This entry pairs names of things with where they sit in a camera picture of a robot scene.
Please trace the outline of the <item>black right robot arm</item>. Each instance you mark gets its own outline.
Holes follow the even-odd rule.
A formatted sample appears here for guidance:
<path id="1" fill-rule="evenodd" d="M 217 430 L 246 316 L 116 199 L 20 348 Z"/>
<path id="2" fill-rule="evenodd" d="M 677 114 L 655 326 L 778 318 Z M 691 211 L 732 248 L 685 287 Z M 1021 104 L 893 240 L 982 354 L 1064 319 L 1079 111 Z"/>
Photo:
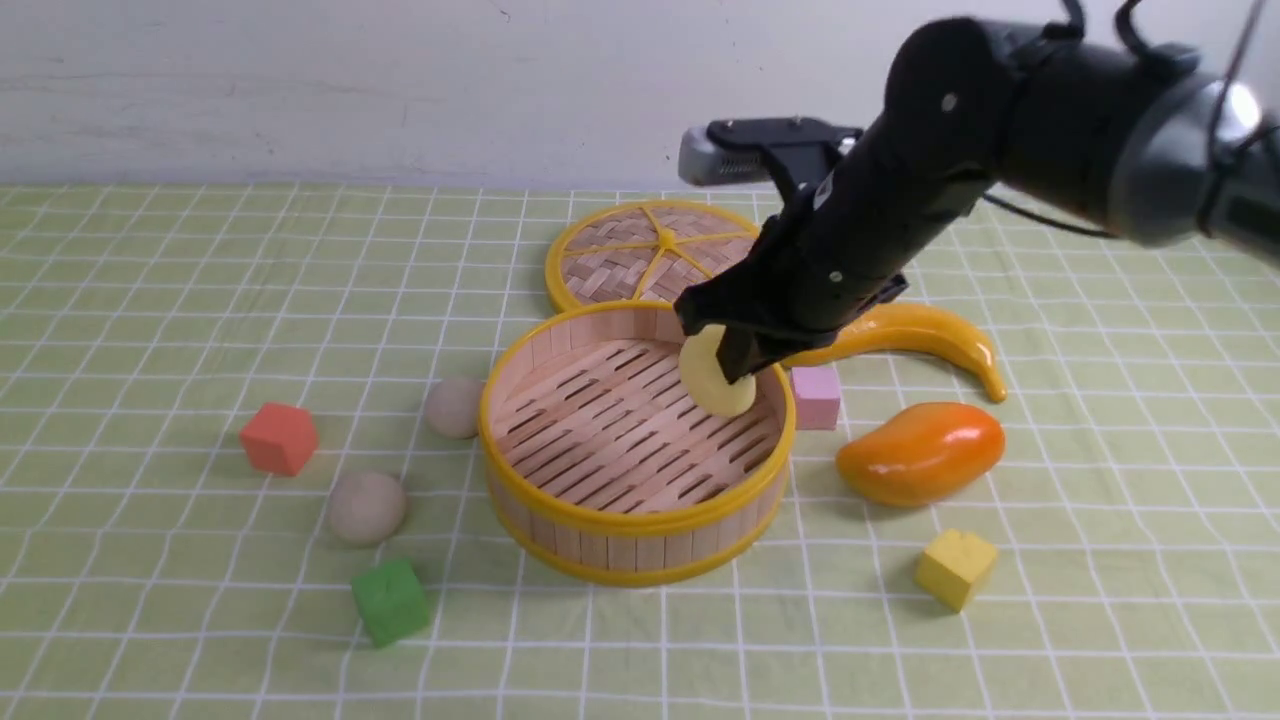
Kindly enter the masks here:
<path id="1" fill-rule="evenodd" d="M 728 380 L 828 346 L 895 299 L 902 269 L 996 184 L 1091 236 L 1160 247 L 1201 233 L 1277 260 L 1277 122 L 1196 50 L 1147 45 L 1129 6 L 1124 50 L 1087 42 L 1069 9 L 1066 23 L 919 27 L 864 128 L 776 117 L 685 133 L 685 182 L 772 181 L 783 201 L 744 260 L 675 301 L 685 334 L 723 328 Z"/>

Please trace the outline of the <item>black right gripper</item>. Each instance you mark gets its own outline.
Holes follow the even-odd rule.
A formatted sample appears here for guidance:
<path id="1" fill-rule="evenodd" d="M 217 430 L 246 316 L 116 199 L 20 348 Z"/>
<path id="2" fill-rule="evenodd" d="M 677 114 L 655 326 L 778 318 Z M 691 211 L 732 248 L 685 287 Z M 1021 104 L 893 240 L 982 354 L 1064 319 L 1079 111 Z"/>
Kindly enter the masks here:
<path id="1" fill-rule="evenodd" d="M 685 290 L 685 334 L 726 327 L 716 360 L 736 384 L 837 332 L 902 288 L 902 269 L 986 191 L 986 132 L 886 115 L 814 184 L 781 195 L 745 259 Z"/>

